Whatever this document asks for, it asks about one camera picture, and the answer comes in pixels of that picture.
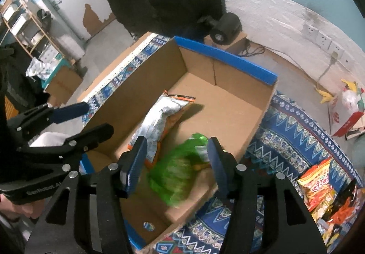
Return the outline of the person left hand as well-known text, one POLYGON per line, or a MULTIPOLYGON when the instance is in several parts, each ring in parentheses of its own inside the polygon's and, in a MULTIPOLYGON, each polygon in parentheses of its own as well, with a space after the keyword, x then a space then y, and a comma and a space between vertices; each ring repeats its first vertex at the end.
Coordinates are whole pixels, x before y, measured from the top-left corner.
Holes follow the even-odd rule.
POLYGON ((45 207, 45 200, 38 200, 26 204, 14 204, 1 194, 1 213, 9 219, 16 219, 20 215, 24 215, 31 219, 37 219, 41 216, 45 207))

